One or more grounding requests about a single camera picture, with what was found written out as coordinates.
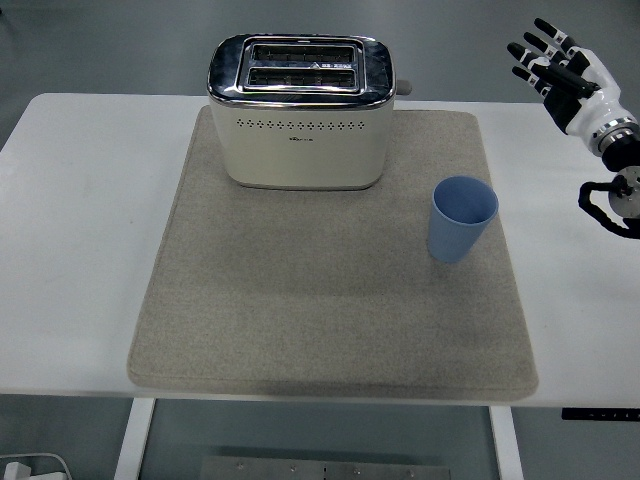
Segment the metal plate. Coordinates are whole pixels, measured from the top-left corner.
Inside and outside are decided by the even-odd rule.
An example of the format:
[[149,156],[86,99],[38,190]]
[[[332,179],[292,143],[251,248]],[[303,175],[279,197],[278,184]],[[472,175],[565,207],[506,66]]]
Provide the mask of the metal plate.
[[425,465],[323,462],[210,456],[200,480],[450,480],[449,469]]
[[627,167],[618,175],[624,176],[633,188],[631,195],[618,197],[615,193],[609,193],[609,205],[614,212],[623,218],[640,218],[640,166]]

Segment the toaster slot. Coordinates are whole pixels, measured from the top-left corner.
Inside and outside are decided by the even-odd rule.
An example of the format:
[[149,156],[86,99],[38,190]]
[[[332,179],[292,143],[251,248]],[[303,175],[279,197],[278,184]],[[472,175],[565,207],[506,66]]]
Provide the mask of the toaster slot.
[[313,69],[313,68],[252,68],[249,71],[250,88],[291,87],[304,90],[348,89],[356,87],[353,70]]
[[354,49],[350,46],[324,45],[254,45],[253,59],[273,62],[352,63]]

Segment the black cable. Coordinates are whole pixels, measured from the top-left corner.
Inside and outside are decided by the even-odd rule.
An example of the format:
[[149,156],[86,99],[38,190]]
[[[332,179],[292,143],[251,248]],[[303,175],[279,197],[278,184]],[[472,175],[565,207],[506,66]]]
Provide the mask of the black cable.
[[586,182],[580,187],[578,206],[609,232],[623,238],[640,240],[639,220],[625,218],[624,223],[628,228],[621,227],[611,220],[600,207],[591,202],[591,192],[593,191],[614,192],[618,195],[622,195],[623,193],[628,192],[628,189],[629,185],[622,175],[618,175],[610,183]]

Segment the blue cup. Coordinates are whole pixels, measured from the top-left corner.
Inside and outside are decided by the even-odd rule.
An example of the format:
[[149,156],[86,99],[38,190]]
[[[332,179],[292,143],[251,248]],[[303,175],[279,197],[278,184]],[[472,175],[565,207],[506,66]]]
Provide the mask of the blue cup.
[[482,180],[445,178],[431,196],[429,253],[443,262],[459,262],[497,213],[498,197]]

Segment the felt mat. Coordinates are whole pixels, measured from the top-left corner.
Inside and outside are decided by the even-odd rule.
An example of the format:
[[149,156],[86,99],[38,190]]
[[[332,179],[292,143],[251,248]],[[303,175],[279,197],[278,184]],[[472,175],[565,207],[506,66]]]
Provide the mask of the felt mat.
[[499,216],[460,263],[427,251],[443,177],[490,182],[466,113],[396,111],[360,191],[239,186],[198,117],[130,379],[221,394],[515,400],[537,374]]

